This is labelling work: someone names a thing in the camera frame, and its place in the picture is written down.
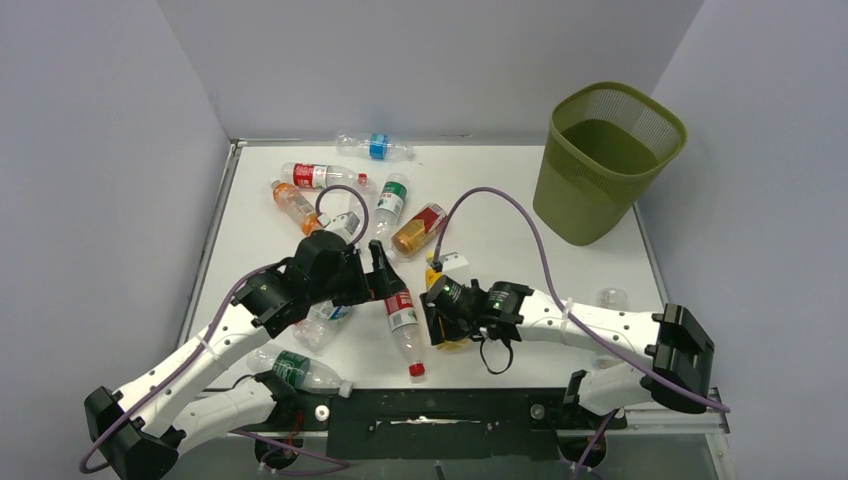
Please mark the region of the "yellow honey pomelo drink bottle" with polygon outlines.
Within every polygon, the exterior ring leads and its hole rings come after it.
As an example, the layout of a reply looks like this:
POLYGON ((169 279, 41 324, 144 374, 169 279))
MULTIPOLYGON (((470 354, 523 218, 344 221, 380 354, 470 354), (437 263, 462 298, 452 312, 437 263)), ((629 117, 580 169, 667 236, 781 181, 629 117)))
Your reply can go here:
POLYGON ((433 307, 426 305, 426 293, 437 280, 433 280, 433 271, 435 269, 430 265, 433 261, 432 252, 428 254, 427 261, 428 264, 425 269, 425 292, 420 295, 420 298, 425 312, 425 321, 430 344, 442 353, 457 353, 467 348, 471 344, 471 341, 468 339, 459 339, 456 334, 450 333, 449 327, 443 321, 442 317, 434 310, 433 307))

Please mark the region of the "clear bottle red cap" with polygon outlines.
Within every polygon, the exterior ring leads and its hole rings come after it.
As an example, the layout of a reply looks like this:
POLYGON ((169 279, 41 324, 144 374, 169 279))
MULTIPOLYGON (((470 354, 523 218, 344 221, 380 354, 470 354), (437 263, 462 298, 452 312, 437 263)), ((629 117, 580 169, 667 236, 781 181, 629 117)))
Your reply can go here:
POLYGON ((384 306, 393 342, 407 365, 409 375, 412 378, 424 376, 423 341, 411 293, 404 289, 386 299, 384 306))

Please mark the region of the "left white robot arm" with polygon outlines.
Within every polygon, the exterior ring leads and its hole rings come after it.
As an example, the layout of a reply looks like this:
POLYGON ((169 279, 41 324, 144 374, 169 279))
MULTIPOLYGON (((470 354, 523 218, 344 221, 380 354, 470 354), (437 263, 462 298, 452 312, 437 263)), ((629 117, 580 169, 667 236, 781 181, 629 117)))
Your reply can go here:
POLYGON ((116 390, 84 401, 93 449, 121 479, 160 479, 194 447, 291 411, 294 389, 272 371, 226 392, 200 393, 234 363, 330 301, 355 306, 388 299, 406 285, 382 244, 368 244, 373 269, 341 236, 318 231, 293 256, 236 282, 211 323, 157 366, 116 390))

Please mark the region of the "clear water bottle blue cap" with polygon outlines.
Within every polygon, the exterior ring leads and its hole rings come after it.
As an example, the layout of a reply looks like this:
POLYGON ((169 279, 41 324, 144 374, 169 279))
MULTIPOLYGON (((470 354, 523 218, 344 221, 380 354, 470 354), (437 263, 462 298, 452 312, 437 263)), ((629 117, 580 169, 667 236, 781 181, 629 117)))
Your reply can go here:
POLYGON ((604 309, 624 311, 628 307, 628 299, 628 294, 623 289, 608 287, 597 293, 596 304, 604 309))

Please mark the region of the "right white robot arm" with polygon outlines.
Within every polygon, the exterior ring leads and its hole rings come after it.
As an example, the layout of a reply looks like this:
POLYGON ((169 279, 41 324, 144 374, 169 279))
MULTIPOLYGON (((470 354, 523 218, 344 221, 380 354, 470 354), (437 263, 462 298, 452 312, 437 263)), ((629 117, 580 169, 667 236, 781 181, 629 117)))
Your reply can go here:
POLYGON ((526 285, 500 281, 482 289, 442 276, 421 296, 432 344, 537 341, 609 354, 612 367, 575 372, 562 400, 564 417, 585 427, 625 406, 654 401, 670 410, 722 411, 708 397, 715 344, 687 308, 627 312, 563 302, 526 285))

